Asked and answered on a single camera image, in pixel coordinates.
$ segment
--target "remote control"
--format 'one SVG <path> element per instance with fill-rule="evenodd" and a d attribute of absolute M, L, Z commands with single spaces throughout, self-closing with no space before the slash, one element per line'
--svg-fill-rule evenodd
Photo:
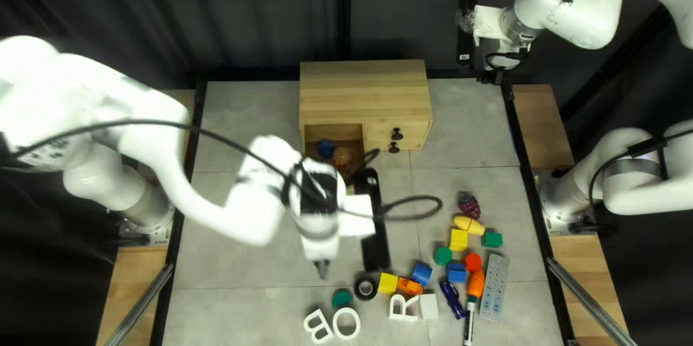
<path fill-rule="evenodd" d="M 486 269 L 486 284 L 481 295 L 479 316 L 491 322 L 500 322 L 503 314 L 503 295 L 508 280 L 508 264 L 510 261 L 498 254 L 491 254 Z"/>

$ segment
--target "tape roll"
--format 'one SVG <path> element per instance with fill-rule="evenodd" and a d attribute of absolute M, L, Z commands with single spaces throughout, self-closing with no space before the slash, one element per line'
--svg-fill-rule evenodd
<path fill-rule="evenodd" d="M 353 293 L 359 300 L 367 302 L 378 294 L 376 282 L 368 277 L 359 278 L 353 285 Z"/>

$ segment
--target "yellow block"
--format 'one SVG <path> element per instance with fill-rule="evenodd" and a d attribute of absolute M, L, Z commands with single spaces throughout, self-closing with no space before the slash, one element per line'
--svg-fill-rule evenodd
<path fill-rule="evenodd" d="M 380 273 L 380 283 L 378 283 L 378 292 L 386 295 L 393 295 L 397 291 L 397 279 L 399 277 L 392 274 Z"/>
<path fill-rule="evenodd" d="M 467 231 L 453 229 L 450 235 L 450 250 L 464 251 L 467 248 Z"/>

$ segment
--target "black drawer knob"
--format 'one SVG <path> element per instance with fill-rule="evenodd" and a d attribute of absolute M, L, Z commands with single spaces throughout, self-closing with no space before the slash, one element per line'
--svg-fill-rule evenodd
<path fill-rule="evenodd" d="M 387 151 L 390 154 L 396 154 L 397 152 L 399 152 L 399 147 L 397 147 L 397 142 L 393 141 L 392 143 L 390 143 L 390 148 Z"/>
<path fill-rule="evenodd" d="M 404 138 L 404 135 L 399 133 L 399 128 L 393 128 L 392 130 L 394 131 L 394 133 L 391 136 L 392 140 L 402 140 Z"/>

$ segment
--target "white robotic arm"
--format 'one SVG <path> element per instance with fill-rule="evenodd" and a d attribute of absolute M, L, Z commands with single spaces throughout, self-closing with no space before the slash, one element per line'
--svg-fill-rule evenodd
<path fill-rule="evenodd" d="M 473 34 L 495 40 L 494 52 L 519 52 L 529 48 L 543 30 L 549 30 L 578 47 L 598 49 L 613 38 L 623 0 L 515 0 L 512 7 L 497 9 L 477 5 Z M 669 10 L 683 45 L 693 48 L 693 11 L 690 0 L 658 0 Z M 519 64 L 503 56 L 490 58 L 507 69 Z"/>
<path fill-rule="evenodd" d="M 91 59 L 60 54 L 43 40 L 18 36 L 0 41 L 0 146 L 7 152 L 69 129 L 134 119 L 185 124 L 188 111 L 159 91 Z M 321 277 L 326 276 L 326 263 L 337 256 L 340 235 L 365 236 L 375 231 L 372 219 L 337 211 L 371 215 L 368 195 L 346 196 L 344 181 L 332 166 L 304 160 L 288 143 L 272 136 L 256 138 L 250 150 L 284 174 L 301 165 L 295 175 L 299 185 L 306 180 L 315 183 L 314 174 L 327 177 L 322 185 L 312 187 L 333 209 L 307 211 L 296 185 L 285 189 L 281 174 L 248 156 L 225 205 L 212 204 L 186 178 L 182 139 L 183 131 L 170 126 L 109 127 L 40 147 L 15 161 L 15 168 L 63 170 L 70 193 L 123 211 L 140 232 L 159 229 L 169 221 L 173 208 L 168 195 L 186 217 L 240 242 L 266 245 L 290 208 L 306 256 L 319 263 Z M 120 154 L 148 165 L 166 194 L 123 166 Z"/>
<path fill-rule="evenodd" d="M 664 137 L 693 129 L 693 120 L 672 125 Z M 607 161 L 644 142 L 652 135 L 642 129 L 614 129 L 602 137 L 585 159 L 555 184 L 542 186 L 542 208 L 553 220 L 576 222 L 589 208 L 589 186 Z M 606 168 L 595 181 L 593 197 L 603 200 L 611 212 L 641 215 L 693 209 L 693 135 L 674 138 L 663 148 L 664 161 L 656 151 L 632 158 L 624 156 Z M 661 176 L 661 164 L 667 179 Z"/>

